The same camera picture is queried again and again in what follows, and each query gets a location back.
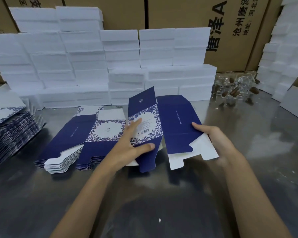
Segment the shiny work surface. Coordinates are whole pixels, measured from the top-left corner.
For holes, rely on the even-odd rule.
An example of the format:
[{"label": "shiny work surface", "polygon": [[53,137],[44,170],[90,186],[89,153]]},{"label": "shiny work surface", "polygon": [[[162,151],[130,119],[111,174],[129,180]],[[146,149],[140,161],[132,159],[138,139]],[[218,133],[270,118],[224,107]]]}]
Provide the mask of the shiny work surface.
[{"label": "shiny work surface", "polygon": [[[200,120],[219,126],[246,156],[278,214],[298,238],[298,118],[261,92],[253,105],[193,102]],[[48,237],[92,171],[72,166],[50,175],[33,161],[77,108],[44,109],[43,130],[0,168],[0,238]],[[92,237],[238,237],[222,169],[187,160],[170,171],[166,149],[157,167],[125,167],[108,188]]]}]

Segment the person's right hand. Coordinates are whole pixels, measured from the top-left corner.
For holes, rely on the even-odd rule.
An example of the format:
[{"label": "person's right hand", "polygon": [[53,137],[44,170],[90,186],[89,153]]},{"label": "person's right hand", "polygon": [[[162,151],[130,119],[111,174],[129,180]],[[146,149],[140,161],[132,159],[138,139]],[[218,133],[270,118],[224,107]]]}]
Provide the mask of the person's right hand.
[{"label": "person's right hand", "polygon": [[192,123],[196,130],[204,132],[209,135],[214,148],[217,149],[220,156],[228,156],[236,151],[233,143],[226,137],[226,135],[216,126],[206,126],[203,124]]}]

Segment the wall of white boxes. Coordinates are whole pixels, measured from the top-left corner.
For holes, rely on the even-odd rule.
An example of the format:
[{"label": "wall of white boxes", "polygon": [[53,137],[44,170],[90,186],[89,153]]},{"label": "wall of white boxes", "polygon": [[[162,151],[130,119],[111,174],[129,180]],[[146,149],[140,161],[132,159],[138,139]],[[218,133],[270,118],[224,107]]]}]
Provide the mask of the wall of white boxes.
[{"label": "wall of white boxes", "polygon": [[258,88],[280,102],[298,77],[298,0],[283,0],[282,5],[257,71]]},{"label": "wall of white boxes", "polygon": [[0,72],[37,108],[124,105],[156,96],[208,100],[216,67],[204,63],[210,28],[103,30],[97,7],[10,8],[18,34],[0,34]]}]

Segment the person's left arm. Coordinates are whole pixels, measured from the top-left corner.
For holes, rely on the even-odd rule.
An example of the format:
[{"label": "person's left arm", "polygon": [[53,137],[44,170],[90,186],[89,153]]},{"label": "person's left arm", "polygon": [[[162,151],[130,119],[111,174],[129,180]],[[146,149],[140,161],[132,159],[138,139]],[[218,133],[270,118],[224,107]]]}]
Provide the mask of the person's left arm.
[{"label": "person's left arm", "polygon": [[96,167],[50,238],[89,237],[106,188],[115,173],[138,156],[155,148],[154,144],[136,148],[131,145],[130,139],[140,123],[141,119],[132,121],[129,126],[126,124],[123,136]]}]

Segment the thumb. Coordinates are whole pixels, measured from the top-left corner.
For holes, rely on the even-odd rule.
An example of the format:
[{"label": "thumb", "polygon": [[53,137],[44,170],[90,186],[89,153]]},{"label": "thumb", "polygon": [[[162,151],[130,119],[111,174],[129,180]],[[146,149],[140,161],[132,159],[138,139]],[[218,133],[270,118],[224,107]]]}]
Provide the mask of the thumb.
[{"label": "thumb", "polygon": [[138,147],[135,147],[137,157],[139,157],[140,155],[142,155],[144,153],[150,152],[151,150],[154,150],[154,148],[155,148],[155,145],[152,143],[143,144]]},{"label": "thumb", "polygon": [[210,134],[211,132],[211,128],[212,126],[207,126],[207,125],[203,125],[203,124],[196,124],[196,123],[192,123],[192,126],[196,129],[196,130],[199,130],[201,132],[204,132],[206,134]]}]

